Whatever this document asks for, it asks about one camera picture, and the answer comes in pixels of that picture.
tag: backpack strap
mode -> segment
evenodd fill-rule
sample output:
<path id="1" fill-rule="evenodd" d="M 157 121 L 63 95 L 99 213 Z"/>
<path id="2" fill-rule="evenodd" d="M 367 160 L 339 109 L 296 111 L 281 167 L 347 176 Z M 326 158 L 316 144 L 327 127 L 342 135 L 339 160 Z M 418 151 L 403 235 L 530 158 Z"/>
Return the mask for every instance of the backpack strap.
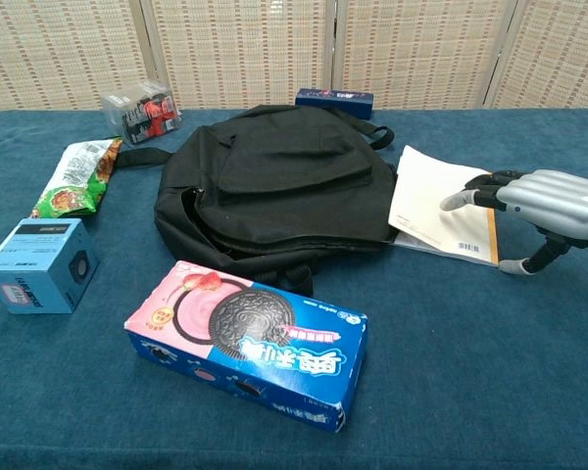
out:
<path id="1" fill-rule="evenodd" d="M 349 115 L 348 113 L 337 110 L 335 108 L 324 109 L 332 113 L 337 118 L 342 119 L 344 122 L 365 136 L 371 137 L 375 132 L 378 132 L 379 130 L 385 130 L 385 133 L 380 138 L 369 143 L 373 150 L 385 149 L 394 140 L 394 132 L 392 132 L 392 130 L 385 125 L 376 126 L 367 120 L 358 119 L 353 115 Z"/>
<path id="2" fill-rule="evenodd" d="M 256 274 L 255 280 L 283 291 L 310 297 L 314 294 L 314 278 L 308 264 L 298 264 Z"/>
<path id="3" fill-rule="evenodd" d="M 145 149 L 130 149 L 118 153 L 116 168 L 142 165 L 163 165 L 172 156 L 172 152 L 149 147 Z"/>

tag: black backpack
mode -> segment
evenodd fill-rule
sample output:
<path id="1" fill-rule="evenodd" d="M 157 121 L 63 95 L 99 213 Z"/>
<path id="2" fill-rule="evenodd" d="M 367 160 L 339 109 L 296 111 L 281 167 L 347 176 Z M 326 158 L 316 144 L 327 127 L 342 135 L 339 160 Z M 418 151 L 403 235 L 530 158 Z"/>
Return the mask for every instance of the black backpack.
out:
<path id="1" fill-rule="evenodd" d="M 337 110 L 259 106 L 116 167 L 166 163 L 155 222 L 177 259 L 310 295 L 318 258 L 392 240 L 395 172 L 373 149 L 393 139 Z"/>

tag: snack bag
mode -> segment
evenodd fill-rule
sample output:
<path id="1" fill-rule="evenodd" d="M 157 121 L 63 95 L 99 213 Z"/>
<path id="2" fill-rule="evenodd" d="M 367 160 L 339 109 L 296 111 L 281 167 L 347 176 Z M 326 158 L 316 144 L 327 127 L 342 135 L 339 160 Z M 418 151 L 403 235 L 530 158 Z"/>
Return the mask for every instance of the snack bag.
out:
<path id="1" fill-rule="evenodd" d="M 107 190 L 121 139 L 71 144 L 32 209 L 31 217 L 95 213 Z"/>

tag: small blue box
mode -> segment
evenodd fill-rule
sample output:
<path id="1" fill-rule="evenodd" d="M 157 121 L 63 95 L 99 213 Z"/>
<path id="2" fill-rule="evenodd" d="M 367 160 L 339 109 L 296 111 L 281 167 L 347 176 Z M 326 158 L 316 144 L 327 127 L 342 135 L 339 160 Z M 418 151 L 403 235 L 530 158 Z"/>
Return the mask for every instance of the small blue box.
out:
<path id="1" fill-rule="evenodd" d="M 72 313 L 97 265 L 79 218 L 25 218 L 0 245 L 0 299 L 11 313 Z"/>
<path id="2" fill-rule="evenodd" d="M 348 308 L 179 261 L 124 329 L 149 360 L 337 432 L 367 325 Z"/>
<path id="3" fill-rule="evenodd" d="M 296 95 L 295 104 L 317 108 L 336 108 L 359 119 L 370 119 L 373 97 L 372 93 L 359 91 L 301 88 Z"/>

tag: robot finger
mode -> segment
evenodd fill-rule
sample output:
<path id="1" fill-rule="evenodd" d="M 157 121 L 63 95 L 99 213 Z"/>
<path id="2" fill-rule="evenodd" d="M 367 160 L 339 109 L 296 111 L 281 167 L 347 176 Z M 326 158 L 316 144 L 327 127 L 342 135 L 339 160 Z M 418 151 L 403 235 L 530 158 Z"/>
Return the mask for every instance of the robot finger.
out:
<path id="1" fill-rule="evenodd" d="M 519 179 L 525 173 L 513 170 L 495 171 L 494 173 L 480 174 L 472 178 L 466 185 L 466 189 L 476 189 L 480 186 L 506 186 L 510 181 Z"/>
<path id="2" fill-rule="evenodd" d="M 501 187 L 496 185 L 482 185 L 472 189 L 464 189 L 464 191 L 460 191 L 442 200 L 440 209 L 445 212 L 454 211 L 455 209 L 462 208 L 466 204 L 473 204 L 483 208 L 504 211 L 506 205 L 497 199 L 497 191 Z"/>
<path id="3" fill-rule="evenodd" d="M 570 244 L 562 235 L 547 234 L 547 242 L 530 258 L 503 259 L 499 262 L 499 270 L 508 274 L 530 276 L 543 270 L 557 257 L 565 255 L 570 249 Z"/>

